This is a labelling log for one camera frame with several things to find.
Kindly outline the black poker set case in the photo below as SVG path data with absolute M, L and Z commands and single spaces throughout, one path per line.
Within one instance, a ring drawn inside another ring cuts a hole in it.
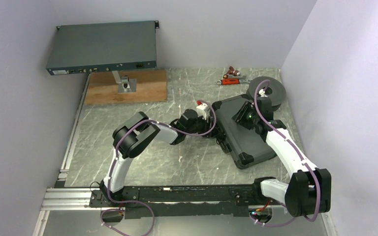
M 217 144 L 231 155 L 235 166 L 241 170 L 276 157 L 254 129 L 247 129 L 232 119 L 246 102 L 252 100 L 242 94 L 212 104 L 217 118 Z

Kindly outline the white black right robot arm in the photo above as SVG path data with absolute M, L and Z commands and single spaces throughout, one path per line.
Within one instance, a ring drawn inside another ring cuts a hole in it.
M 254 202 L 263 204 L 269 199 L 276 200 L 286 207 L 291 216 L 304 216 L 309 221 L 319 213 L 330 210 L 330 172 L 310 161 L 292 140 L 286 125 L 273 118 L 268 97 L 244 102 L 232 119 L 260 136 L 275 152 L 290 176 L 289 183 L 274 177 L 255 179 L 251 192 Z

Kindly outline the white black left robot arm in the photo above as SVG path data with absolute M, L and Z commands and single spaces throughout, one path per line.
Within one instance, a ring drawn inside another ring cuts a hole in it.
M 187 109 L 169 124 L 150 119 L 144 112 L 135 113 L 112 134 L 113 160 L 108 174 L 99 185 L 102 200 L 111 207 L 121 202 L 126 175 L 133 159 L 153 140 L 174 146 L 187 136 L 210 137 L 216 125 L 216 112 L 210 107 Z

